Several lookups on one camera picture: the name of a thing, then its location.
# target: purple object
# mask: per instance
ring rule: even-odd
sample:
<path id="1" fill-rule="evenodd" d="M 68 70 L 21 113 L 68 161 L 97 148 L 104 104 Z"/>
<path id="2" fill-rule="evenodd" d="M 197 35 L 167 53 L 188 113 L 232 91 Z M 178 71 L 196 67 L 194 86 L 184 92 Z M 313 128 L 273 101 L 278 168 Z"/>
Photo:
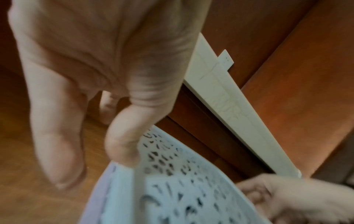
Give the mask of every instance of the purple object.
<path id="1" fill-rule="evenodd" d="M 110 187 L 111 177 L 115 169 L 115 164 L 111 162 L 99 178 L 81 215 L 79 224 L 99 223 Z"/>

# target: hand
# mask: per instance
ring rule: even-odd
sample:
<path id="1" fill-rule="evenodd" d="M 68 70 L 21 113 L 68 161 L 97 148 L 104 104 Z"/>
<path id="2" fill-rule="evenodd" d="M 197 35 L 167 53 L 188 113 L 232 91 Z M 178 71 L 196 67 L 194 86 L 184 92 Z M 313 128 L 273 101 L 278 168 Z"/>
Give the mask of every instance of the hand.
<path id="1" fill-rule="evenodd" d="M 139 162 L 137 142 L 172 110 L 210 1 L 13 0 L 35 151 L 58 188 L 84 176 L 82 122 L 101 90 L 107 154 Z M 125 96 L 131 105 L 115 116 Z"/>
<path id="2" fill-rule="evenodd" d="M 351 223 L 354 190 L 314 179 L 260 175 L 237 184 L 263 216 L 276 224 Z"/>

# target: purple fabric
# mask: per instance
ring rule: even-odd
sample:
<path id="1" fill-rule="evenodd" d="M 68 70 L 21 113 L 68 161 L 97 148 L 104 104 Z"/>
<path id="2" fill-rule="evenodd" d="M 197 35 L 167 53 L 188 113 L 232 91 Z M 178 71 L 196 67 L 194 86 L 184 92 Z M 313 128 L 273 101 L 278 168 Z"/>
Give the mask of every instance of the purple fabric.
<path id="1" fill-rule="evenodd" d="M 101 213 L 106 201 L 111 175 L 115 171 L 114 163 L 110 163 L 102 176 L 96 183 L 91 196 L 86 204 L 85 210 L 81 215 L 79 224 L 97 224 L 99 223 Z"/>

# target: palm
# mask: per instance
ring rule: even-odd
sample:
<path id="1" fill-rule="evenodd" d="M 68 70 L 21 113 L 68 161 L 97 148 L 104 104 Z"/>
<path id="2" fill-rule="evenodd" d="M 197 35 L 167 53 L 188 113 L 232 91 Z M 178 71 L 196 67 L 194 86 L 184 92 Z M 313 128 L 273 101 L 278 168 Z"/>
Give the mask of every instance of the palm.
<path id="1" fill-rule="evenodd" d="M 139 137 L 172 109 L 204 21 L 205 1 L 14 1 L 9 13 L 31 100 L 36 153 L 50 180 L 82 173 L 88 101 L 102 95 L 105 147 L 128 166 Z M 131 106 L 115 117 L 115 104 Z"/>

